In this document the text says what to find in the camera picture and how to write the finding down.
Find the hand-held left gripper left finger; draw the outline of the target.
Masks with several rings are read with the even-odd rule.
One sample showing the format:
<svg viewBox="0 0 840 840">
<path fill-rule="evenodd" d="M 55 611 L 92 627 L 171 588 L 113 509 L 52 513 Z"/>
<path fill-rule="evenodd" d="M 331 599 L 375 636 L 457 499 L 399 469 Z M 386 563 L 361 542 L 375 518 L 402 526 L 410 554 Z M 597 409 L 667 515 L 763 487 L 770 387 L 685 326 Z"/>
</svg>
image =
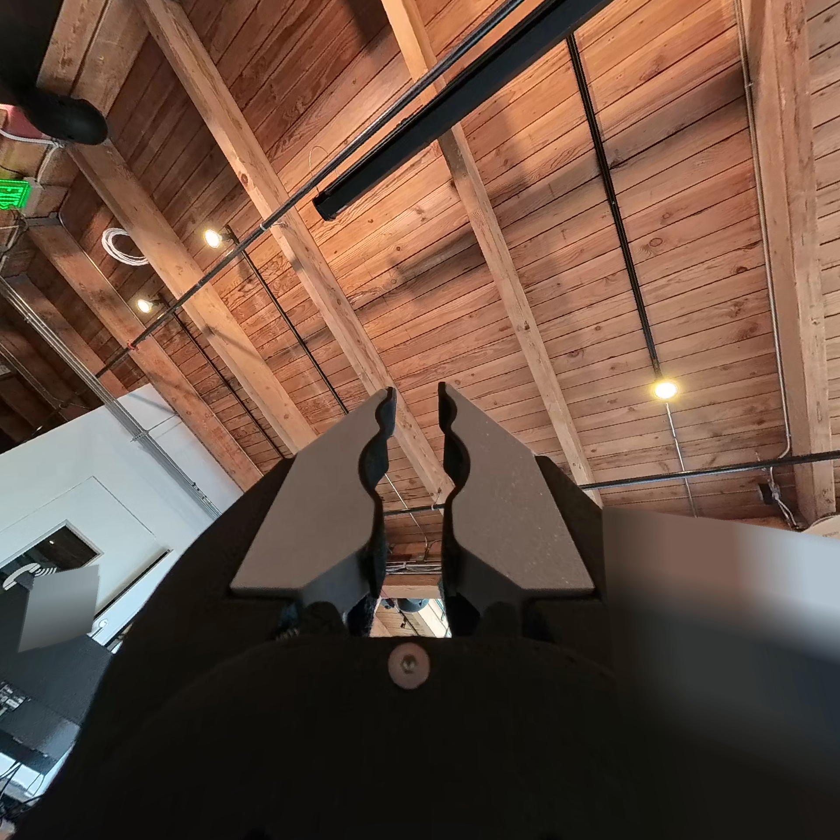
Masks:
<svg viewBox="0 0 840 840">
<path fill-rule="evenodd" d="M 385 577 L 376 486 L 389 467 L 396 390 L 374 393 L 294 459 L 240 565 L 237 595 L 332 604 L 352 635 L 370 635 Z"/>
</svg>

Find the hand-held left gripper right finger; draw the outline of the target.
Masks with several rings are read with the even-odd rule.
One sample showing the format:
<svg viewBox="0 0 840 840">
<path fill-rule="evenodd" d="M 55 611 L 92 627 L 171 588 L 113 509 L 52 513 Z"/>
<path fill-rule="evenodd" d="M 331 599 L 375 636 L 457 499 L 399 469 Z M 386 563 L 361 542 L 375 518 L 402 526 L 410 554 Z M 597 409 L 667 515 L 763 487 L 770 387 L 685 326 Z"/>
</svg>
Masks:
<svg viewBox="0 0 840 840">
<path fill-rule="evenodd" d="M 536 456 L 453 385 L 440 382 L 444 469 L 442 593 L 453 635 L 487 610 L 516 617 L 536 601 L 586 597 L 595 583 Z"/>
</svg>

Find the black round duct elbow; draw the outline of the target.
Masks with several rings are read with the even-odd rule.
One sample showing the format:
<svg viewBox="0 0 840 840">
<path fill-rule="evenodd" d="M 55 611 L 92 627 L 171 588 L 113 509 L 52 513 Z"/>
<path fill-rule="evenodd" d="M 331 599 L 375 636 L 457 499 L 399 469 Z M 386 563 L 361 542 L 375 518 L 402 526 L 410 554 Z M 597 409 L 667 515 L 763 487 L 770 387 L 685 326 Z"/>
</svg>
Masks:
<svg viewBox="0 0 840 840">
<path fill-rule="evenodd" d="M 2 105 L 12 107 L 18 124 L 39 138 L 99 145 L 109 136 L 107 120 L 86 100 L 36 87 L 13 91 L 2 85 Z"/>
</svg>

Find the black horizontal pipe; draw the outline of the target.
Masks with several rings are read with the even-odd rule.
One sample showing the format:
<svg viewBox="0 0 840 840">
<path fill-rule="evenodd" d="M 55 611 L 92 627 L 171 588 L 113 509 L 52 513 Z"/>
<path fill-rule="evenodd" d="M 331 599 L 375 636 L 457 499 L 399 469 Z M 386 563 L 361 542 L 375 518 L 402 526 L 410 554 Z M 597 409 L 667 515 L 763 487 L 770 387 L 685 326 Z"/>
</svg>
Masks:
<svg viewBox="0 0 840 840">
<path fill-rule="evenodd" d="M 688 480 L 694 478 L 725 476 L 755 470 L 774 469 L 777 467 L 785 466 L 805 466 L 836 460 L 839 460 L 839 450 L 833 449 L 820 453 L 812 453 L 807 455 L 788 455 L 784 457 L 769 458 L 736 465 L 724 465 L 710 467 L 706 469 L 684 470 L 668 474 L 656 474 L 650 476 L 638 476 L 625 479 L 593 482 L 590 484 L 579 485 L 579 488 L 581 488 L 584 491 L 623 489 L 626 487 L 640 487 L 675 480 Z"/>
</svg>

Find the grey metal conduit bundle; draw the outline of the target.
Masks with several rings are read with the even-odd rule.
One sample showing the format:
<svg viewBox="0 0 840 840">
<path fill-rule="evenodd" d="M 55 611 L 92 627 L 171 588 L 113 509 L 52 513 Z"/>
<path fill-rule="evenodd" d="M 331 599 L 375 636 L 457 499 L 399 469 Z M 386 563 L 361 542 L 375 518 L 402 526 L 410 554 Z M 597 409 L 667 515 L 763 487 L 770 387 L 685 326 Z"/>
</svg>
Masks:
<svg viewBox="0 0 840 840">
<path fill-rule="evenodd" d="M 201 489 L 190 480 L 189 476 L 152 438 L 149 431 L 142 427 L 133 415 L 123 407 L 119 399 L 114 397 L 108 389 L 100 383 L 97 376 L 79 359 L 73 350 L 65 344 L 63 339 L 45 322 L 21 295 L 14 290 L 4 278 L 1 279 L 1 292 L 8 303 L 14 307 L 24 320 L 41 335 L 49 346 L 67 362 L 69 367 L 80 378 L 81 382 L 90 388 L 101 400 L 125 430 L 131 435 L 132 441 L 152 457 L 152 459 L 173 478 L 192 500 L 205 510 L 212 521 L 221 516 L 212 501 Z"/>
</svg>

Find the black panel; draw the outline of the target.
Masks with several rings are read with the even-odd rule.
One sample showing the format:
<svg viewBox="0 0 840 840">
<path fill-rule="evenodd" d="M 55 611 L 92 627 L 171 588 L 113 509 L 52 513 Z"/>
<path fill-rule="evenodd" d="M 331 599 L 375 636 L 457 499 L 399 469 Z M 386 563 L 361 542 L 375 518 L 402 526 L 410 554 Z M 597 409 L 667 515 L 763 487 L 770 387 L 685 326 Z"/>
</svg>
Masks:
<svg viewBox="0 0 840 840">
<path fill-rule="evenodd" d="M 2 654 L 2 753 L 47 774 L 71 749 L 111 659 L 86 635 Z"/>
</svg>

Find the long black lighting track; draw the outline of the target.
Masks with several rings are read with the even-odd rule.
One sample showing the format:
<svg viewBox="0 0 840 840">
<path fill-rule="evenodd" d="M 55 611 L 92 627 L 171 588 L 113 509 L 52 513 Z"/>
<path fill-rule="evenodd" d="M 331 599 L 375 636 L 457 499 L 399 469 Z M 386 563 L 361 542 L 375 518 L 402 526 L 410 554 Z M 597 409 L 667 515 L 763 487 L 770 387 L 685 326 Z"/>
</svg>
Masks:
<svg viewBox="0 0 840 840">
<path fill-rule="evenodd" d="M 606 151 L 603 144 L 602 134 L 597 121 L 592 95 L 590 93 L 588 81 L 585 75 L 585 69 L 581 58 L 581 52 L 576 43 L 574 34 L 569 34 L 565 39 L 565 44 L 570 54 L 570 63 L 574 73 L 574 78 L 578 92 L 581 97 L 581 104 L 584 111 L 586 124 L 590 131 L 591 141 L 595 154 L 596 166 L 599 176 L 602 181 L 602 186 L 605 193 L 605 199 L 610 209 L 613 226 L 616 232 L 617 242 L 623 257 L 624 268 L 627 274 L 631 292 L 633 294 L 635 309 L 639 319 L 640 329 L 644 336 L 644 343 L 647 349 L 647 354 L 653 368 L 654 377 L 659 379 L 661 377 L 661 366 L 659 362 L 658 352 L 655 344 L 653 332 L 648 320 L 648 314 L 644 303 L 643 292 L 639 284 L 637 270 L 634 262 L 634 257 L 631 251 L 629 240 L 627 238 L 627 231 L 621 208 L 619 206 L 612 170 L 606 157 Z"/>
</svg>

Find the black hanging linear lamp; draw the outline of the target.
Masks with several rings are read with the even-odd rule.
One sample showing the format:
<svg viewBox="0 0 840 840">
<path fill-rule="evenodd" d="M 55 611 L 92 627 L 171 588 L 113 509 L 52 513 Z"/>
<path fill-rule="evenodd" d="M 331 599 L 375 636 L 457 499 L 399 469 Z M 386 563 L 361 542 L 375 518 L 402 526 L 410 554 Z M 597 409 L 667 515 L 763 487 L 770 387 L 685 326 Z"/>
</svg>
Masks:
<svg viewBox="0 0 840 840">
<path fill-rule="evenodd" d="M 327 221 L 336 218 L 605 5 L 607 1 L 542 3 L 320 192 L 312 202 L 320 216 Z"/>
</svg>

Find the dark wall window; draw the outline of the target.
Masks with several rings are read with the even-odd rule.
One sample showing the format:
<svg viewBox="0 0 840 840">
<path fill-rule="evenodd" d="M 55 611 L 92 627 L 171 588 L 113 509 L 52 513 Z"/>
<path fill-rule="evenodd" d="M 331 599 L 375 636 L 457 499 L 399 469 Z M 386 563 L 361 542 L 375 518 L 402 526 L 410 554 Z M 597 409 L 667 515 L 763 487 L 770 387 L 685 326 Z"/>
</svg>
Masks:
<svg viewBox="0 0 840 840">
<path fill-rule="evenodd" d="M 30 590 L 37 578 L 81 568 L 99 554 L 71 527 L 61 526 L 2 564 L 2 591 L 8 592 L 15 585 Z"/>
</svg>

